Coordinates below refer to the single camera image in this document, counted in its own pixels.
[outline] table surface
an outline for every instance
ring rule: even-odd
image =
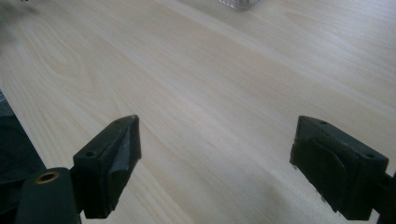
[[[290,149],[307,115],[396,170],[396,1],[0,0],[0,88],[48,167],[140,117],[117,210],[84,223],[348,223]]]

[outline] black mechanical part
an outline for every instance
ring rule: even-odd
[[[10,146],[24,148],[14,143],[16,145]],[[31,143],[28,147],[34,150]],[[75,166],[70,171],[66,168],[46,170],[39,160],[35,174],[29,169],[30,173],[7,175],[10,176],[7,179],[1,174],[18,171],[6,167],[0,173],[0,223],[76,224],[80,223],[82,210],[87,218],[106,218],[116,208],[141,157],[139,118],[129,116],[115,120],[94,137],[74,156]],[[24,158],[17,161],[25,164]]]
[[[66,168],[49,169],[24,181],[15,224],[36,223],[80,223]]]
[[[142,157],[139,119],[117,119],[74,156],[72,171],[87,218],[106,218]]]
[[[300,116],[290,163],[348,220],[396,223],[396,178],[387,175],[388,158],[330,123]]]
[[[23,181],[46,167],[9,105],[0,107],[0,223],[10,224],[17,212]]]

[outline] light wood surface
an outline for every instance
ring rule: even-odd
[[[291,144],[324,119],[396,171],[396,1],[0,0],[0,88],[48,167],[141,118],[117,210],[84,223],[349,223]]]

